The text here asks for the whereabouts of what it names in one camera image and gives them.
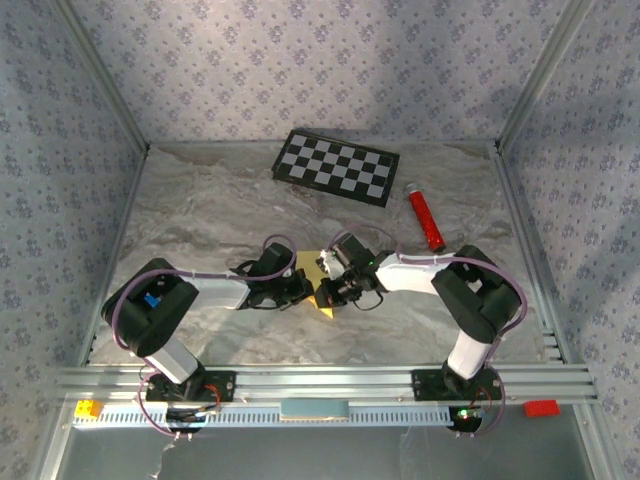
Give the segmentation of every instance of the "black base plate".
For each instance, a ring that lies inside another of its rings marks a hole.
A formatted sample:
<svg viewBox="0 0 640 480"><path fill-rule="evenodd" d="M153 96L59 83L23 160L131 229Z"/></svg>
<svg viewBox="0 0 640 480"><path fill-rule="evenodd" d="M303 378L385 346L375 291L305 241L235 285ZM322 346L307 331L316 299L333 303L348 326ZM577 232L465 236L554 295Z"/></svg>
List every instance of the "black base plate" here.
<svg viewBox="0 0 640 480"><path fill-rule="evenodd" d="M444 384L444 374L442 370L413 370L411 372L411 385L413 387L413 397L416 401L469 401L476 399L478 389L484 388L491 400L501 400L502 394L498 375L485 368L480 370L475 376L469 387L461 394L452 392Z"/></svg>
<svg viewBox="0 0 640 480"><path fill-rule="evenodd" d="M197 433L201 430L200 425L204 424L206 418L195 417L184 420L180 414L184 409L168 408L167 409L167 428L173 433Z"/></svg>
<svg viewBox="0 0 640 480"><path fill-rule="evenodd" d="M474 433L477 432L482 424L481 417L470 416L468 418L460 417L461 410L468 410L466 407L449 407L449 418L453 425L447 427L453 432Z"/></svg>
<svg viewBox="0 0 640 480"><path fill-rule="evenodd" d="M220 402L233 401L233 393L236 387L235 372L205 371L203 373L203 385L214 385L220 394ZM149 380L146 394L147 402L183 402L184 391L180 385L175 385L164 375L156 375ZM216 395L211 390L200 389L197 396L189 398L190 402L215 403Z"/></svg>

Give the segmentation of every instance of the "glass panel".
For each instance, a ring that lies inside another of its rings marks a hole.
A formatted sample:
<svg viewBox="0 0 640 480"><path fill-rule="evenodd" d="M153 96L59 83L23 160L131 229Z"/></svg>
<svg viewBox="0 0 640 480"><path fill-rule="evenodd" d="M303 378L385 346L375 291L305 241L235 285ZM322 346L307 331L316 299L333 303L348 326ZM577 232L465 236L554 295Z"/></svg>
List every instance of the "glass panel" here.
<svg viewBox="0 0 640 480"><path fill-rule="evenodd" d="M503 422L475 439L429 427L209 429L173 448L151 429L76 430L59 478L593 478L571 408L528 419L521 406L508 407Z"/></svg>

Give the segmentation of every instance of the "patterned wallpaper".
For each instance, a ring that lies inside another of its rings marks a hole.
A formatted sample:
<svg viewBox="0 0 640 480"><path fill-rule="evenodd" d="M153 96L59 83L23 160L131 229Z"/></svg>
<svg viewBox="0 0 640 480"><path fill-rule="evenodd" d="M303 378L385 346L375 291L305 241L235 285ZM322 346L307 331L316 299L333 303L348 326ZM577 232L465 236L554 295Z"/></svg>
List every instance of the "patterned wallpaper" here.
<svg viewBox="0 0 640 480"><path fill-rule="evenodd" d="M596 2L509 161L629 478L640 478L639 139L640 7Z"/></svg>
<svg viewBox="0 0 640 480"><path fill-rule="evenodd" d="M72 0L145 137L496 138L566 0Z"/></svg>
<svg viewBox="0 0 640 480"><path fill-rule="evenodd" d="M0 19L0 478L24 479L137 154L46 2L0 2Z"/></svg>

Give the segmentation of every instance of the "marble surface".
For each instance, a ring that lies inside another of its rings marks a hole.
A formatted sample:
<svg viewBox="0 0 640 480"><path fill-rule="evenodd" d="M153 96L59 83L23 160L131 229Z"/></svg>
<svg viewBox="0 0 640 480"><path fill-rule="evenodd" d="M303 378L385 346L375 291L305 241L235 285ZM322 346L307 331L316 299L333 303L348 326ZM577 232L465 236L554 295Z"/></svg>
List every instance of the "marble surface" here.
<svg viewBox="0 0 640 480"><path fill-rule="evenodd" d="M392 232L406 253L425 254L424 236L403 194L409 181L423 186L447 251L473 243L530 291L486 151L433 143L372 145L401 158L387 207L380 208L274 181L270 167L281 145L152 148L110 293L156 256L181 269L219 272L258 258L269 234L286 233L300 250L314 250L354 222L375 223ZM358 232L358 237L374 251L393 246L377 232ZM457 333L438 297L398 292L371 312L352 305L336 310L333 320L310 302L285 312L192 309L176 335L204 364L385 364L440 363ZM534 305L496 359L544 360ZM91 362L135 361L115 346L101 323Z"/></svg>

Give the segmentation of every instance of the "yellow paper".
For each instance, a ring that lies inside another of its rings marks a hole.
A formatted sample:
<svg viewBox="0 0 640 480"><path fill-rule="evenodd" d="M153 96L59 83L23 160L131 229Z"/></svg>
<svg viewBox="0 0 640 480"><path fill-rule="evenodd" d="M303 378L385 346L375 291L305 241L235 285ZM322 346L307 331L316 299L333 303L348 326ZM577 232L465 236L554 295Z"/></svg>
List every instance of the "yellow paper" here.
<svg viewBox="0 0 640 480"><path fill-rule="evenodd" d="M313 291L315 292L320 286L320 281L323 278L327 278L328 275L320 270L320 267L316 264L316 259L320 258L320 251L305 251L298 252L298 258L296 260L296 270L299 268L304 269L304 273L307 279L313 285ZM316 299L313 297L309 297L311 303L318 308L318 304L316 303ZM333 309L331 308L318 308L322 313L324 313L327 317L333 318Z"/></svg>

